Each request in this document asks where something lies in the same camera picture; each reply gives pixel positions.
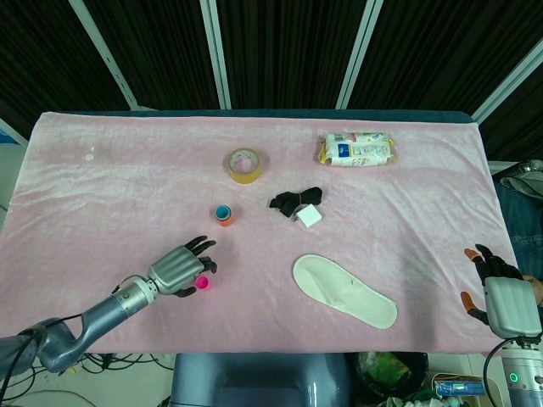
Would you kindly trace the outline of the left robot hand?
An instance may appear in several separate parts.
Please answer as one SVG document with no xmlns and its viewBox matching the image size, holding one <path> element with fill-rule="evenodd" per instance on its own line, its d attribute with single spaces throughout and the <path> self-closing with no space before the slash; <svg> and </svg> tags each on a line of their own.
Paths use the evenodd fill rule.
<svg viewBox="0 0 543 407">
<path fill-rule="evenodd" d="M 202 255 L 215 245 L 216 241 L 207 236 L 195 237 L 155 261 L 149 267 L 148 278 L 161 295 L 188 297 L 197 291 L 195 282 L 200 275 L 217 272 L 216 262 Z"/>
</svg>

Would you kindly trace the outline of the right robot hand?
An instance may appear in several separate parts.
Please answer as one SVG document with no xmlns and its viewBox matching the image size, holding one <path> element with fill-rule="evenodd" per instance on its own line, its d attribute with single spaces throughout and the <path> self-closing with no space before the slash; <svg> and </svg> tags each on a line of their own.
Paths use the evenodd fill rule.
<svg viewBox="0 0 543 407">
<path fill-rule="evenodd" d="M 538 343 L 543 337 L 540 307 L 533 284 L 520 270 L 477 244 L 464 254 L 474 264 L 482 284 L 485 308 L 478 308 L 469 293 L 460 293 L 468 315 L 488 326 L 503 340 Z"/>
</svg>

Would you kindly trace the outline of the blue jeans leg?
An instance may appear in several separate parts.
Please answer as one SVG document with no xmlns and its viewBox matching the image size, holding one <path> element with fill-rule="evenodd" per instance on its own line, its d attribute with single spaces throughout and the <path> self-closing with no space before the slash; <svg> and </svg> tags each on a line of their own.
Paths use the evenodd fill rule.
<svg viewBox="0 0 543 407">
<path fill-rule="evenodd" d="M 543 203 L 495 182 L 518 268 L 543 306 Z"/>
</svg>

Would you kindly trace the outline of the cardboard box with blue item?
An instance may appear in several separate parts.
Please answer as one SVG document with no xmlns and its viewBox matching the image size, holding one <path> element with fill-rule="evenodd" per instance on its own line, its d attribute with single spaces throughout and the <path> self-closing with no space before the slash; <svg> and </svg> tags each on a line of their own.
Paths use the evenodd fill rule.
<svg viewBox="0 0 543 407">
<path fill-rule="evenodd" d="M 486 395 L 483 379 L 478 376 L 438 373 L 432 377 L 431 384 L 435 393 L 441 398 Z"/>
</svg>

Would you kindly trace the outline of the pink plush blanket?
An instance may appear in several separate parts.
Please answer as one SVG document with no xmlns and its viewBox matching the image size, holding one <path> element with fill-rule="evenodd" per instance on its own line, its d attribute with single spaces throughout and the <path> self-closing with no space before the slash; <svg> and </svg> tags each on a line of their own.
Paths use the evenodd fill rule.
<svg viewBox="0 0 543 407">
<path fill-rule="evenodd" d="M 321 164 L 328 133 L 384 132 L 397 159 Z M 260 177 L 228 174 L 254 149 Z M 294 213 L 314 204 L 306 229 Z M 232 224 L 214 210 L 227 205 Z M 72 317 L 194 237 L 216 241 L 209 291 L 159 297 L 95 352 L 407 350 L 478 353 L 496 336 L 466 314 L 484 302 L 464 249 L 515 260 L 476 124 L 43 114 L 0 232 L 0 337 Z M 341 265 L 398 309 L 373 328 L 304 294 L 294 262 Z"/>
</svg>

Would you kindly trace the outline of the yellow packing tape roll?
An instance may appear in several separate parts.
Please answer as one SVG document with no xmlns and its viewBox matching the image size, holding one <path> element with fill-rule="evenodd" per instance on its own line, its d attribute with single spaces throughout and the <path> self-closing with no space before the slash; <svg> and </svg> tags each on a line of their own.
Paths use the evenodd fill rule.
<svg viewBox="0 0 543 407">
<path fill-rule="evenodd" d="M 238 184 L 256 181 L 261 173 L 260 155 L 251 148 L 237 148 L 226 157 L 229 176 Z"/>
</svg>

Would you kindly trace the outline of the black trash bin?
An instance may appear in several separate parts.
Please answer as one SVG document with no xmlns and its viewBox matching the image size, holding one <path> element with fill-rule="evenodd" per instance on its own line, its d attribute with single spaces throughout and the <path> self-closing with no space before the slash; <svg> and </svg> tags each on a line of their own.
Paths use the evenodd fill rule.
<svg viewBox="0 0 543 407">
<path fill-rule="evenodd" d="M 368 351 L 355 355 L 353 368 L 355 401 L 372 405 L 421 390 L 429 361 L 427 353 Z"/>
</svg>

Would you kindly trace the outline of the blue-grey robot torso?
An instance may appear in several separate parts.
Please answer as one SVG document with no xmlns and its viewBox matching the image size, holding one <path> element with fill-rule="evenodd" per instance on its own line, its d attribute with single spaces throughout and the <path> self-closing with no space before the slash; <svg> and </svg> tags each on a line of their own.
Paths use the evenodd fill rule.
<svg viewBox="0 0 543 407">
<path fill-rule="evenodd" d="M 350 407 L 344 354 L 192 353 L 175 360 L 169 407 Z"/>
</svg>

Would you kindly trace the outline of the white power adapter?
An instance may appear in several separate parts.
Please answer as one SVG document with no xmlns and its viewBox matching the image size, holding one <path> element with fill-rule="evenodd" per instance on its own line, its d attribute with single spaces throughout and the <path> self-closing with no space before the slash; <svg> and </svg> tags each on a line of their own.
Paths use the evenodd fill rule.
<svg viewBox="0 0 543 407">
<path fill-rule="evenodd" d="M 294 213 L 294 220 L 298 221 L 304 228 L 309 229 L 322 220 L 322 214 L 314 204 L 307 204 Z"/>
</svg>

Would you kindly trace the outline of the white disposable slipper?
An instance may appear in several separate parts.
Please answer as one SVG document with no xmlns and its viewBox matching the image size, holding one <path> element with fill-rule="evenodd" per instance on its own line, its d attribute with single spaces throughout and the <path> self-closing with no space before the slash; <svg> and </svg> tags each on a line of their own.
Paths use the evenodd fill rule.
<svg viewBox="0 0 543 407">
<path fill-rule="evenodd" d="M 379 330 L 392 327 L 396 303 L 373 290 L 334 261 L 305 254 L 293 265 L 293 278 L 308 297 Z"/>
</svg>

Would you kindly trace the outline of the teal table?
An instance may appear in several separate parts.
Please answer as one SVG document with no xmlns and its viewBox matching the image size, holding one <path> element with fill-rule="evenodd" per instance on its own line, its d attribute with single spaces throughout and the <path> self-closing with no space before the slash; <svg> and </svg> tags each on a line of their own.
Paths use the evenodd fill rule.
<svg viewBox="0 0 543 407">
<path fill-rule="evenodd" d="M 63 111 L 63 114 L 114 117 L 257 117 L 450 124 L 469 124 L 474 122 L 469 114 L 460 111 L 409 109 L 201 109 L 149 111 Z"/>
</svg>

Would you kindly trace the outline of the white snack package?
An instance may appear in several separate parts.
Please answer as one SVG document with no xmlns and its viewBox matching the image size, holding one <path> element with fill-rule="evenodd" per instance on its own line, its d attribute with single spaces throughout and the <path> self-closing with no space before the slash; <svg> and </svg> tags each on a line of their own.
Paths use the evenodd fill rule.
<svg viewBox="0 0 543 407">
<path fill-rule="evenodd" d="M 318 154 L 321 164 L 341 167 L 381 166 L 396 159 L 395 142 L 384 132 L 328 133 Z"/>
</svg>

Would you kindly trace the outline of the black curtain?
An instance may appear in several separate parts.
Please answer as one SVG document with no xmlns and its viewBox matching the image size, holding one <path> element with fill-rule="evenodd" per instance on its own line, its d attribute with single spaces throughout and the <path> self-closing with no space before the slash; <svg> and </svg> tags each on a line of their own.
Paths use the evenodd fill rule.
<svg viewBox="0 0 543 407">
<path fill-rule="evenodd" d="M 217 109 L 199 0 L 84 0 L 142 108 Z M 333 109 L 366 0 L 216 0 L 233 109 Z M 472 116 L 543 37 L 543 0 L 384 0 L 347 109 Z M 0 118 L 129 107 L 68 0 L 0 0 Z M 482 124 L 543 159 L 543 64 Z"/>
</svg>

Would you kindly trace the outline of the white post with blue sign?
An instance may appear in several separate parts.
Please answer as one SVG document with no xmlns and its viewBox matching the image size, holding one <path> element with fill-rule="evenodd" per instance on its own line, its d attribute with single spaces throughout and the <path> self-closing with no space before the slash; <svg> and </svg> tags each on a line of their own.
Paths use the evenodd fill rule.
<svg viewBox="0 0 543 407">
<path fill-rule="evenodd" d="M 8 124 L 5 120 L 0 118 L 0 132 L 2 134 L 5 134 L 6 136 L 10 137 L 12 140 L 17 142 L 19 145 L 27 146 L 28 141 L 19 134 L 10 124 Z"/>
</svg>

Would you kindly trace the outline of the white double frame post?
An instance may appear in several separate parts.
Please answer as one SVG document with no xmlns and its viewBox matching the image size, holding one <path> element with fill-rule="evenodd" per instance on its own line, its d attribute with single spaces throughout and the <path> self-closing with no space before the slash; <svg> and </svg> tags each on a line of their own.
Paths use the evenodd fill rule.
<svg viewBox="0 0 543 407">
<path fill-rule="evenodd" d="M 231 109 L 227 67 L 216 0 L 199 0 L 220 109 Z"/>
</svg>

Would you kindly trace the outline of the white slanted frame post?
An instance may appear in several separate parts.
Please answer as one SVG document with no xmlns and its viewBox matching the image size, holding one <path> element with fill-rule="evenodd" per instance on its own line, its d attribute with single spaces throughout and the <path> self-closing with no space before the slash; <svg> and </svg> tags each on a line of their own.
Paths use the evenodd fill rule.
<svg viewBox="0 0 543 407">
<path fill-rule="evenodd" d="M 104 61 L 109 73 L 112 75 L 115 84 L 119 87 L 122 96 L 124 97 L 131 111 L 139 110 L 140 106 L 130 88 L 126 78 L 121 72 L 119 65 L 116 63 L 112 52 L 109 49 L 103 35 L 91 16 L 84 0 L 68 0 L 72 10 L 80 21 L 84 31 L 87 33 L 92 44 L 97 49 L 99 56 Z"/>
</svg>

